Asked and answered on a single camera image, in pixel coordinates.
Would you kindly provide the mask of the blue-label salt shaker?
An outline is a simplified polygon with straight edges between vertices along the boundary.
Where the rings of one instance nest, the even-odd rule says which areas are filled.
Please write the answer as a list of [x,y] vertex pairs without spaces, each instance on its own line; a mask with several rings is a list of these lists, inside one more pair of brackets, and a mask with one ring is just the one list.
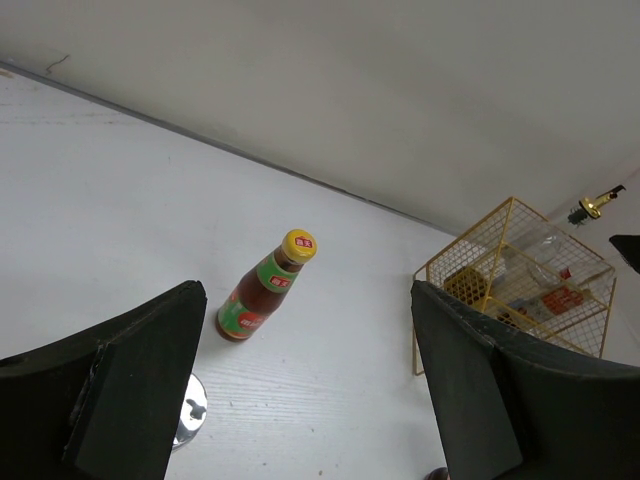
[[179,423],[172,443],[175,452],[194,440],[207,416],[208,398],[200,379],[191,374],[182,402]]

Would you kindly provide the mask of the red-lid sauce jar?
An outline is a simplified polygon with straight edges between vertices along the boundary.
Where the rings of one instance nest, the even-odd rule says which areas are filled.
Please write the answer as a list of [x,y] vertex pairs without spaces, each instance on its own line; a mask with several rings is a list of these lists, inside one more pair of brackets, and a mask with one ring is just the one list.
[[449,480],[449,471],[446,467],[439,467],[432,470],[424,477],[424,480]]

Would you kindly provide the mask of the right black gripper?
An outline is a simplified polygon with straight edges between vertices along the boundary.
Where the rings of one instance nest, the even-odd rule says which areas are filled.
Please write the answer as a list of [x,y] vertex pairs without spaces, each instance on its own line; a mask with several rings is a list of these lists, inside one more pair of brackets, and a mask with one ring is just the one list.
[[609,238],[611,245],[636,273],[640,273],[640,236],[617,234]]

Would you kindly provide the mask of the black-cap vinegar bottle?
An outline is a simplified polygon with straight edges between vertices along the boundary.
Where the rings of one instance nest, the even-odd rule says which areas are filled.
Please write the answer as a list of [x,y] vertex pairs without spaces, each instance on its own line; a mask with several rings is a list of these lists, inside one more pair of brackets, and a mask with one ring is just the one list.
[[554,273],[534,265],[530,276],[542,288],[529,298],[516,298],[500,308],[496,319],[522,331],[539,328],[546,322],[559,317],[584,304],[592,292],[571,282],[572,270],[564,267]]

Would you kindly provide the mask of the yellow-cap brown sauce bottle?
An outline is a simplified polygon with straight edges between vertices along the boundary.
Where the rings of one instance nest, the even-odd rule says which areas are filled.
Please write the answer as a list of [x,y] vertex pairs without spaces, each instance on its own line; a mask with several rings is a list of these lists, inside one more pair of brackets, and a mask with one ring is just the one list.
[[280,307],[295,280],[317,253],[306,230],[293,229],[239,281],[216,313],[218,333],[232,342],[249,339]]

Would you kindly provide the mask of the glass oil dispenser bottle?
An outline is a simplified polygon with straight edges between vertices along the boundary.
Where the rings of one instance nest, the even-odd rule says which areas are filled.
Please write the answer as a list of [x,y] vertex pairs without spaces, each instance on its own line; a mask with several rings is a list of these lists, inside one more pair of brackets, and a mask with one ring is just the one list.
[[537,222],[523,238],[521,251],[527,260],[527,271],[538,265],[554,273],[564,267],[572,270],[571,282],[586,287],[589,283],[606,278],[611,267],[592,248],[577,237],[576,231],[602,216],[603,208],[616,200],[625,190],[617,185],[596,197],[583,197],[556,223]]

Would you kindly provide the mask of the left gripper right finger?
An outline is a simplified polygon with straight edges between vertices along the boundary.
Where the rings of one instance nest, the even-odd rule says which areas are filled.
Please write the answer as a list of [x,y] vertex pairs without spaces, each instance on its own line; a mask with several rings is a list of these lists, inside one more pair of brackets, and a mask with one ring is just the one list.
[[639,370],[539,340],[426,281],[412,317],[453,479],[635,479]]

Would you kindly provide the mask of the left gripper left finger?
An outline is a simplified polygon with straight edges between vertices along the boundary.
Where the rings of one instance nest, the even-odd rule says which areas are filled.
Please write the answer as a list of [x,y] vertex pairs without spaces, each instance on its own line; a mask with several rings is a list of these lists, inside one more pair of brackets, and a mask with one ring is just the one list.
[[202,283],[185,281],[2,359],[2,478],[163,478],[206,305]]

